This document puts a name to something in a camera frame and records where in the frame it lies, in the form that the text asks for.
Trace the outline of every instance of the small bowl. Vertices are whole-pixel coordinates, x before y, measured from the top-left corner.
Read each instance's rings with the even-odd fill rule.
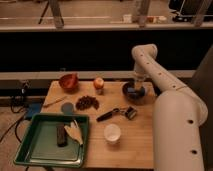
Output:
[[[140,100],[145,96],[147,90],[143,86],[140,90],[135,90],[135,84],[131,81],[123,85],[122,92],[128,100],[137,102],[137,100]]]
[[[106,141],[114,145],[118,142],[121,136],[121,129],[118,125],[116,124],[109,124],[105,127],[104,129],[104,138]]]
[[[59,79],[59,85],[65,91],[72,91],[78,86],[77,73],[66,74]]]

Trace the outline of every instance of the wooden table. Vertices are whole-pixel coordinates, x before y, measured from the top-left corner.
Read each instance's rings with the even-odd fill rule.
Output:
[[[90,117],[90,134],[88,149],[83,164],[84,168],[153,168],[153,138],[152,138],[152,111],[155,101],[155,93],[150,82],[144,86],[149,89],[143,97],[141,105],[129,102],[122,94],[122,86],[125,82],[105,82],[104,94],[97,95],[93,83],[89,81],[79,82],[78,91],[67,93],[63,91],[58,81],[53,81],[44,104],[67,96],[67,98],[48,108],[42,108],[42,113],[62,113],[60,108],[65,102],[75,104],[78,98],[90,95],[96,97],[100,103],[98,110],[93,107],[79,111],[77,114],[87,114]],[[122,115],[115,115],[111,119],[97,122],[96,118],[115,107],[132,106],[137,109],[137,116],[128,120]],[[118,144],[112,146],[104,139],[103,130],[109,123],[115,123],[121,128],[121,139]]]

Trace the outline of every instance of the white cup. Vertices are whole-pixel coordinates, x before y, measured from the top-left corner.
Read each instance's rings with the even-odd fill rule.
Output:
[[[109,144],[116,144],[121,136],[121,129],[116,124],[109,124],[104,129],[104,137]]]

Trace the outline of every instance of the dark bowl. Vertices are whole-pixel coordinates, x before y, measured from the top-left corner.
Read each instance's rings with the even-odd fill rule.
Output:
[[[135,90],[135,84],[133,81],[131,81],[123,85],[122,92],[128,100],[137,102],[137,100],[140,100],[142,97],[144,97],[145,88],[142,86],[140,90]]]
[[[59,85],[65,91],[73,91],[78,87],[78,76],[76,73],[66,74],[59,79]]]

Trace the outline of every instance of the green tray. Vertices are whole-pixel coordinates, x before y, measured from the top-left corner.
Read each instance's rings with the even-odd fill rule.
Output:
[[[82,131],[83,145],[67,136],[67,146],[57,146],[58,123],[69,124],[76,119]],[[55,115],[40,113],[33,117],[14,163],[25,166],[49,166],[79,168],[83,164],[89,132],[89,117],[86,115]]]

